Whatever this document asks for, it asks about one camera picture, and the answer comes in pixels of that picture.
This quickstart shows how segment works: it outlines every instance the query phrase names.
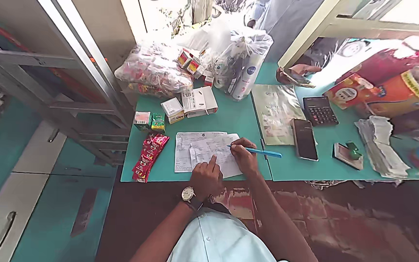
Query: calculator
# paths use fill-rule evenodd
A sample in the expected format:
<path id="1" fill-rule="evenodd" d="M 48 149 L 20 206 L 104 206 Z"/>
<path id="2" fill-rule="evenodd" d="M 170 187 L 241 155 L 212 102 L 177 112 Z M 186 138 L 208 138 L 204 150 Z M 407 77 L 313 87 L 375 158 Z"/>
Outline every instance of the calculator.
<path id="1" fill-rule="evenodd" d="M 313 126 L 339 123 L 327 97 L 303 98 L 303 106 Z"/>

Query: blue pen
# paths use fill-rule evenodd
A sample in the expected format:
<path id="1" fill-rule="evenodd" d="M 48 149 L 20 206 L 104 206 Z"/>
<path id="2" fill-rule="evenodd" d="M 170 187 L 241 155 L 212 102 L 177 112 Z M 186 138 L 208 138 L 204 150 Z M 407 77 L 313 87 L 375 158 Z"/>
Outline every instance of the blue pen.
<path id="1" fill-rule="evenodd" d="M 267 151 L 267 150 L 258 150 L 258 149 L 253 149 L 253 148 L 247 148 L 245 147 L 245 149 L 248 152 L 252 152 L 252 153 L 256 153 L 256 154 L 262 154 L 262 155 L 266 155 L 266 156 L 270 156 L 270 157 L 275 157 L 275 158 L 282 158 L 282 154 L 278 153 L 278 152 L 272 152 L 272 151 Z"/>

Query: right hand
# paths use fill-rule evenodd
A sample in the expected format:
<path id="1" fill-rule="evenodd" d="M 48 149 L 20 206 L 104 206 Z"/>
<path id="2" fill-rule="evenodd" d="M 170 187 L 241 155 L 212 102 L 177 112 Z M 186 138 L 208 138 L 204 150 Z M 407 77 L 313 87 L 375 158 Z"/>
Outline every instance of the right hand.
<path id="1" fill-rule="evenodd" d="M 258 170 L 258 160 L 255 153 L 248 152 L 244 147 L 256 149 L 257 145 L 252 141 L 241 138 L 230 143 L 230 152 L 236 159 L 237 165 L 241 172 L 247 176 L 247 178 L 261 175 Z"/>

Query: red floor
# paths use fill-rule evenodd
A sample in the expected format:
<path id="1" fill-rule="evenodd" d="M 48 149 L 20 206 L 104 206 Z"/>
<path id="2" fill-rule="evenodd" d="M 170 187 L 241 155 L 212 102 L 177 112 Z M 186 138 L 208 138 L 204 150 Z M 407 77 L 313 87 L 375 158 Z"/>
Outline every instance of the red floor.
<path id="1" fill-rule="evenodd" d="M 367 184 L 364 189 L 350 181 L 321 191 L 302 181 L 269 185 L 320 262 L 419 262 L 419 181 L 397 188 Z M 96 262 L 128 261 L 177 204 L 184 186 L 117 181 Z M 229 181 L 224 186 L 218 202 L 255 234 L 262 232 L 245 183 Z"/>

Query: hand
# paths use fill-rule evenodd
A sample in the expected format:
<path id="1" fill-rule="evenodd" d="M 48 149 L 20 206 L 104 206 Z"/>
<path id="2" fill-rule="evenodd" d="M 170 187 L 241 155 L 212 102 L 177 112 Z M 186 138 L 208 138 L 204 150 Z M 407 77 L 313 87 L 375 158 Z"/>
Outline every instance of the hand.
<path id="1" fill-rule="evenodd" d="M 310 66 L 310 65 L 305 65 L 305 64 L 298 64 L 298 65 L 294 65 L 293 67 L 289 68 L 291 70 L 293 70 L 294 72 L 296 72 L 299 75 L 303 75 L 306 74 L 308 72 L 319 72 L 321 71 L 321 68 L 318 66 Z M 281 68 L 278 68 L 276 71 L 276 79 L 278 82 L 283 83 L 283 84 L 290 84 L 290 80 L 289 78 L 284 74 L 284 72 L 281 70 Z"/>
<path id="2" fill-rule="evenodd" d="M 230 152 L 236 159 L 241 172 L 247 176 L 247 178 L 261 175 L 258 170 L 257 155 L 248 152 L 244 147 L 256 149 L 257 145 L 246 138 L 241 138 L 232 142 L 230 146 Z"/>
<path id="3" fill-rule="evenodd" d="M 210 194 L 218 196 L 223 187 L 223 174 L 216 164 L 216 156 L 213 155 L 209 163 L 203 162 L 195 166 L 190 177 L 190 185 L 198 200 L 205 201 Z"/>

